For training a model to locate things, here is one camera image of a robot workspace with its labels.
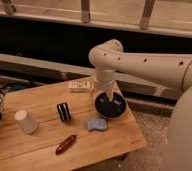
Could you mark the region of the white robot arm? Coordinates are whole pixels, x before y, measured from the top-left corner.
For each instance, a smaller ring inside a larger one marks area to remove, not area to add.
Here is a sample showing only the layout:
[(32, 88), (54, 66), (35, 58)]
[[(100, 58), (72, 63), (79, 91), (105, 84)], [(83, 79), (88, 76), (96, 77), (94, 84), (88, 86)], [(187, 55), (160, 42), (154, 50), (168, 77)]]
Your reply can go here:
[(192, 54), (126, 53), (112, 39), (88, 55), (95, 85), (110, 92), (116, 71), (182, 92), (171, 115), (161, 171), (192, 171)]

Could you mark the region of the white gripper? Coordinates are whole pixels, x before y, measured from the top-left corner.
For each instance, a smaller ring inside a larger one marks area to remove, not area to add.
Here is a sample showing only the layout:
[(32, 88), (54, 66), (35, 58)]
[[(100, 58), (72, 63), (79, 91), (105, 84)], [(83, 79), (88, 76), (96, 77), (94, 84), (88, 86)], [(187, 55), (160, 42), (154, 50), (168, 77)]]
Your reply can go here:
[(114, 70), (111, 69), (103, 69), (103, 68), (96, 68), (95, 69), (95, 78), (98, 81), (93, 83), (93, 90), (95, 93), (98, 92), (106, 92), (108, 100), (113, 100), (113, 84), (106, 84), (105, 89), (101, 83), (109, 83), (114, 80)]

